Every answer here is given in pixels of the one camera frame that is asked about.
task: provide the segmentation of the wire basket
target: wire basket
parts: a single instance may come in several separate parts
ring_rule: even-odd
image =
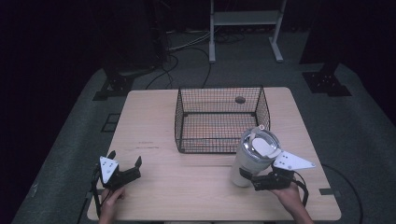
[[[262,87],[179,89],[175,140],[180,153],[235,153],[242,133],[270,114]]]

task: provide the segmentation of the floor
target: floor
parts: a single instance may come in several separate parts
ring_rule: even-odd
[[[137,77],[132,90],[255,84],[288,87],[320,161],[330,167],[325,167],[325,173],[342,211],[341,219],[334,223],[359,223],[361,216],[362,223],[392,223],[396,219],[395,126],[357,74],[342,64],[335,75],[351,96],[311,92],[302,73],[318,71],[322,64],[299,64],[308,33],[280,34],[283,63],[275,60],[270,35],[230,35],[239,41],[217,44],[217,61],[212,64],[206,55],[207,42],[174,52],[163,69]],[[198,37],[169,34],[169,45],[181,46]],[[102,69],[92,74],[13,223],[93,223],[86,218],[88,204],[84,204],[92,170],[97,159],[107,154],[113,136],[115,126],[104,126],[106,120],[121,113],[125,101],[125,96],[94,101],[105,81]]]

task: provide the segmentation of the dark background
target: dark background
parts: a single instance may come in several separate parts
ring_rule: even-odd
[[[166,30],[208,28],[208,0],[163,2],[157,9]],[[278,6],[277,1],[234,2],[217,0],[216,8]],[[150,1],[141,0],[6,0],[1,5],[0,222],[8,223],[104,59],[131,69],[161,63],[161,16]],[[311,29],[302,63],[340,59],[396,123],[395,9],[391,1],[289,0],[282,30]]]

